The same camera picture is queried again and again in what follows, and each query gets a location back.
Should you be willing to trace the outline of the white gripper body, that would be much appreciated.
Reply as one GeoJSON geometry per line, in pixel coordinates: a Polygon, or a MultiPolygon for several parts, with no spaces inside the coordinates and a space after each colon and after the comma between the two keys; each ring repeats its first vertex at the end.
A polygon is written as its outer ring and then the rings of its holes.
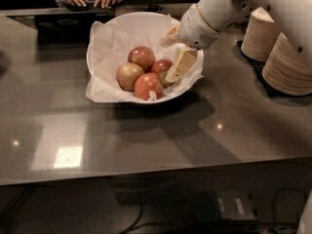
{"type": "Polygon", "coordinates": [[[206,22],[196,4],[182,16],[178,28],[181,43],[196,49],[207,49],[218,36],[219,33],[206,22]]]}

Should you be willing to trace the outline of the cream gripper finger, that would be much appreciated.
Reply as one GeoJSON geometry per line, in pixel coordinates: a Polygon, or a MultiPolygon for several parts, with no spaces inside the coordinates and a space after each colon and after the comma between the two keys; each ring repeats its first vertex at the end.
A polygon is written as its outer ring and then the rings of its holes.
{"type": "Polygon", "coordinates": [[[160,39],[160,46],[167,48],[170,47],[173,44],[179,43],[180,39],[178,36],[178,30],[179,30],[179,25],[175,24],[172,26],[166,33],[165,35],[160,39]]]}
{"type": "Polygon", "coordinates": [[[191,47],[177,48],[175,50],[173,65],[169,69],[165,80],[174,83],[180,80],[197,60],[197,51],[191,47]]]}

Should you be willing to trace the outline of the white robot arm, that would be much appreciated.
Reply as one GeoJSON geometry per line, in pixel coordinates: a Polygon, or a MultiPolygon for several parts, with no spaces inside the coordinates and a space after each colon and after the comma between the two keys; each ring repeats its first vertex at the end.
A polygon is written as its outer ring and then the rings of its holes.
{"type": "Polygon", "coordinates": [[[200,0],[182,16],[180,23],[161,39],[169,47],[182,43],[175,52],[169,82],[181,79],[197,60],[196,52],[207,49],[229,24],[257,8],[264,9],[286,35],[304,63],[312,66],[312,0],[200,0]]]}

